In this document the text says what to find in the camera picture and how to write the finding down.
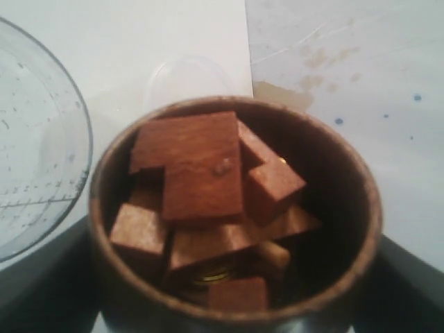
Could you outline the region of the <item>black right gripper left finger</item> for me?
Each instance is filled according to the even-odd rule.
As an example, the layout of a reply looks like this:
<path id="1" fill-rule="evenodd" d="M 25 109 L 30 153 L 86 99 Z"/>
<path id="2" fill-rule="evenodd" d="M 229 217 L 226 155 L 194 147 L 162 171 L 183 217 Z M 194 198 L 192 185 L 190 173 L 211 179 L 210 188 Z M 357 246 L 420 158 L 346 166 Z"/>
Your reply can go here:
<path id="1" fill-rule="evenodd" d="M 55 263 L 1 312 L 2 332 L 107 332 L 95 329 L 100 300 L 84 216 L 43 251 L 67 245 Z"/>

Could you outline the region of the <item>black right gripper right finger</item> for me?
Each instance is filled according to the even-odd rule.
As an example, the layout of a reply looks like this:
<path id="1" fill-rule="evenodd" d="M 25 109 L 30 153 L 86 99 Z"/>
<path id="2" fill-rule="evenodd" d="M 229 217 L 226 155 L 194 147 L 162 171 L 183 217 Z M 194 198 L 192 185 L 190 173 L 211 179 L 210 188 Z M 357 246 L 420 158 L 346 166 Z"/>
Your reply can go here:
<path id="1" fill-rule="evenodd" d="M 443 272 L 383 236 L 351 332 L 442 332 Z"/>

